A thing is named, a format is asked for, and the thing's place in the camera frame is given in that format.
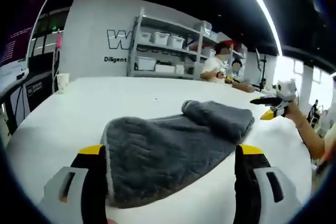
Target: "gray towel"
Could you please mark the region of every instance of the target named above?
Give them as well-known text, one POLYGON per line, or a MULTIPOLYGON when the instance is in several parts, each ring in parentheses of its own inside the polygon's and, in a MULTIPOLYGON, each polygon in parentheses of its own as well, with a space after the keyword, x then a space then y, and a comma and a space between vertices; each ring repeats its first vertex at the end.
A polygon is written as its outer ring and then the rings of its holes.
POLYGON ((182 112, 108 123, 102 143, 112 206, 145 205, 193 183, 233 152, 254 122, 251 111, 215 102, 186 101, 182 112))

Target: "ceiling light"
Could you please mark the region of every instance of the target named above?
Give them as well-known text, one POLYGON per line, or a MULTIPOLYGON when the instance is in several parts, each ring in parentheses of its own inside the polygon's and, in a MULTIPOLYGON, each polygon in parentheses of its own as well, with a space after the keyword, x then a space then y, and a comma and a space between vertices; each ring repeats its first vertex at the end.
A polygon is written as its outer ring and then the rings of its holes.
POLYGON ((270 26, 271 28, 271 31, 273 33, 273 37, 274 37, 274 40, 275 40, 275 43, 277 45, 277 48, 278 48, 278 55, 279 56, 283 56, 282 55, 282 50, 281 50, 281 44, 280 44, 280 39, 279 39, 279 36, 278 36, 278 33, 277 33, 277 30, 275 28, 275 25, 274 25, 274 22, 272 20, 272 17, 264 3, 263 0, 256 0, 261 8, 261 10, 263 11, 264 13, 264 16, 266 17, 267 19, 267 22, 268 22, 268 25, 270 26))

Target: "desk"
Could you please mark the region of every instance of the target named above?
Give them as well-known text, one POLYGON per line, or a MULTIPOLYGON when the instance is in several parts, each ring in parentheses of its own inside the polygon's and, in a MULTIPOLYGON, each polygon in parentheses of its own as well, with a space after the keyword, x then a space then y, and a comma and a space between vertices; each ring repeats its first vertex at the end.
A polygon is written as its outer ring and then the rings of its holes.
MULTIPOLYGON (((259 121, 265 106, 250 104, 259 92, 245 93, 230 86, 191 80, 156 78, 82 78, 64 94, 54 94, 19 126, 7 153, 18 181, 37 203, 44 185, 77 152, 99 144, 105 125, 121 116, 144 119, 175 115, 185 100, 214 100, 250 109, 256 119, 245 143, 258 146, 272 166, 294 182, 304 202, 311 189, 309 153, 294 124, 284 118, 259 121)), ((235 213, 234 153, 195 183, 163 200, 133 209, 107 208, 118 224, 232 223, 235 213)))

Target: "white cup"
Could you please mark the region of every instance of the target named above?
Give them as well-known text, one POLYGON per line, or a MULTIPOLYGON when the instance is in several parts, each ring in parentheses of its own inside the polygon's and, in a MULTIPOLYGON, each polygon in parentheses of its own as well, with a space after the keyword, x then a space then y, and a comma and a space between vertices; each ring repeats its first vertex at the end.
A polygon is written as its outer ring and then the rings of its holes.
POLYGON ((57 75, 57 86, 59 93, 64 93, 66 88, 69 86, 69 76, 69 73, 60 73, 57 75))

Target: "white tablecloth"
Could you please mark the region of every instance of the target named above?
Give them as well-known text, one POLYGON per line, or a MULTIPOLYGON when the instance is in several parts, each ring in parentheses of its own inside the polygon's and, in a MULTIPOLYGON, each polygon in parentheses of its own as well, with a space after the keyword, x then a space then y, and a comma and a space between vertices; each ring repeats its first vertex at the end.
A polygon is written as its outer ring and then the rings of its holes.
MULTIPOLYGON (((294 124, 284 118, 259 121, 267 110, 249 101, 259 92, 245 93, 216 83, 156 78, 82 78, 64 94, 56 93, 19 126, 7 146, 10 164, 34 203, 44 185, 78 151, 99 144, 105 125, 121 116, 144 119, 179 114, 185 100, 214 100, 250 109, 256 119, 245 143, 261 148, 295 184, 304 202, 311 189, 309 153, 294 124)), ((235 213, 234 153, 206 176, 178 193, 133 209, 107 208, 118 224, 232 223, 235 213)))

